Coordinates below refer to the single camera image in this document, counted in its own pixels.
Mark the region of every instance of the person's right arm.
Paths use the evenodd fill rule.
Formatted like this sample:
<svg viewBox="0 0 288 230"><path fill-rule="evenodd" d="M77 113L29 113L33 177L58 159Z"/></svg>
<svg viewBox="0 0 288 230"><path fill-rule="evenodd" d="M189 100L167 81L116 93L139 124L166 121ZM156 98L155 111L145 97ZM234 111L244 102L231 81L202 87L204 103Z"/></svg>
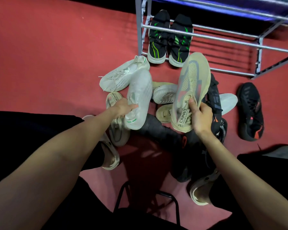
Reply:
<svg viewBox="0 0 288 230"><path fill-rule="evenodd" d="M192 126L254 229L288 229L288 200L250 171L211 132L212 111L189 100Z"/></svg>

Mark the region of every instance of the hand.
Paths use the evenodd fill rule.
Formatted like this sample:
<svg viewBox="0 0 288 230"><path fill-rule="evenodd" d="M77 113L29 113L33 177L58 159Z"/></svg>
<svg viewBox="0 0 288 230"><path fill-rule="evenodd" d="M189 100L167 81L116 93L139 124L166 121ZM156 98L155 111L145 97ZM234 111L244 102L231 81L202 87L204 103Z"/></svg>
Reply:
<svg viewBox="0 0 288 230"><path fill-rule="evenodd" d="M125 116L131 110L137 108L139 105L138 104L130 104L128 105L128 101L126 98L121 98L118 100L114 106L112 106L113 109L115 109L115 119L120 117L120 116Z"/></svg>
<svg viewBox="0 0 288 230"><path fill-rule="evenodd" d="M198 108L193 98L189 99L189 107L192 110L192 127L195 133L199 137L206 133L212 133L211 122L213 114L211 108L203 102L200 104L200 108Z"/></svg>

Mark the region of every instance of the black pants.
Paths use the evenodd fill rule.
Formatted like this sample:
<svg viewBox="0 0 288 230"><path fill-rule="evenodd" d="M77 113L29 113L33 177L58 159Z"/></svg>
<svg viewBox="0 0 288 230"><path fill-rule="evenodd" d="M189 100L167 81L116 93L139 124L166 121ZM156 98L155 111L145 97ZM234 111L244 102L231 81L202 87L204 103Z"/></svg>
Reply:
<svg viewBox="0 0 288 230"><path fill-rule="evenodd" d="M43 143L82 121L76 116L0 112L0 181L19 167ZM243 154L239 155L238 159L288 199L288 159L271 158L259 154ZM100 167L103 162L104 152L99 143L82 170ZM248 221L222 176L215 181L209 197L216 207L233 212L230 218L220 221L212 228L237 226L237 229L241 229L242 226L247 226ZM132 214L133 219L136 220L137 213ZM122 212L121 215L113 214L101 203L88 184L79 177L72 191L43 228L86 229L96 225L99 225L97 228L106 229L117 225L134 228L128 225L131 219L130 214L127 215L126 212ZM142 222L142 227L144 224L156 227L156 223L151 224L153 219L150 222L149 217L138 218L138 220ZM158 224L160 227L181 229L167 221L161 221Z"/></svg>

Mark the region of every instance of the person's left hand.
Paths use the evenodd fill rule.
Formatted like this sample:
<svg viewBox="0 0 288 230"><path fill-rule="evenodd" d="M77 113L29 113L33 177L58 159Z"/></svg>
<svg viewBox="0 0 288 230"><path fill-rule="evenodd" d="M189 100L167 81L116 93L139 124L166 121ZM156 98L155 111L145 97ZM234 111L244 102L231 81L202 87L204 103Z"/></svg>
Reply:
<svg viewBox="0 0 288 230"><path fill-rule="evenodd" d="M128 105L127 99L124 97L121 98L113 106L113 108L115 109L115 113L116 113L115 118L118 118L120 116L125 116L126 114L131 112L131 110L137 108L138 106L139 106L138 104Z"/></svg>

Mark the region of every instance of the black and green sneaker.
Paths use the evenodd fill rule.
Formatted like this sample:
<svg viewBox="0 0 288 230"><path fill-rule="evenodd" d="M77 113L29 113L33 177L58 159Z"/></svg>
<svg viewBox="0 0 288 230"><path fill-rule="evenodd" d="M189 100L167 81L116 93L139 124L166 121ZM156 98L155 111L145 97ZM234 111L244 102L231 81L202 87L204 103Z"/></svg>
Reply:
<svg viewBox="0 0 288 230"><path fill-rule="evenodd" d="M161 10L151 21L151 26L169 28L169 13ZM153 64L161 64L165 62L168 33L164 31L148 30L149 46L147 59Z"/></svg>
<svg viewBox="0 0 288 230"><path fill-rule="evenodd" d="M192 32L192 21L183 14L177 15L172 27L173 30ZM189 56L192 36L171 33L169 35L170 55L169 62L175 67L182 67Z"/></svg>

